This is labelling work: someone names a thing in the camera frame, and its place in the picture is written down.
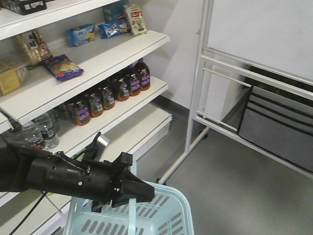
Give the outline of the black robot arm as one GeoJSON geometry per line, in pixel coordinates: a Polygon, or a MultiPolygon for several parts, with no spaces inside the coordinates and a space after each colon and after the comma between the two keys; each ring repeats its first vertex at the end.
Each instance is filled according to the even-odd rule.
{"type": "Polygon", "coordinates": [[[51,153],[35,147],[7,143],[0,150],[0,190],[23,192],[36,189],[92,201],[92,212],[101,212],[105,204],[113,208],[130,199],[150,202],[155,189],[133,175],[129,167],[133,156],[122,152],[113,161],[100,161],[108,139],[97,133],[80,154],[70,158],[62,151],[51,153]]]}

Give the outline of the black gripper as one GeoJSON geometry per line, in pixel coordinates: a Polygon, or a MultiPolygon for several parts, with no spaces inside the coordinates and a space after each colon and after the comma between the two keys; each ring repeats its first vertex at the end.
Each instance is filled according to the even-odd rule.
{"type": "Polygon", "coordinates": [[[112,208],[129,204],[151,202],[155,188],[140,180],[127,168],[133,156],[122,152],[112,163],[93,160],[77,161],[57,152],[46,158],[35,158],[28,171],[25,184],[28,188],[78,198],[90,199],[98,206],[112,201],[112,208]],[[114,196],[122,178],[122,194],[114,196]]]}

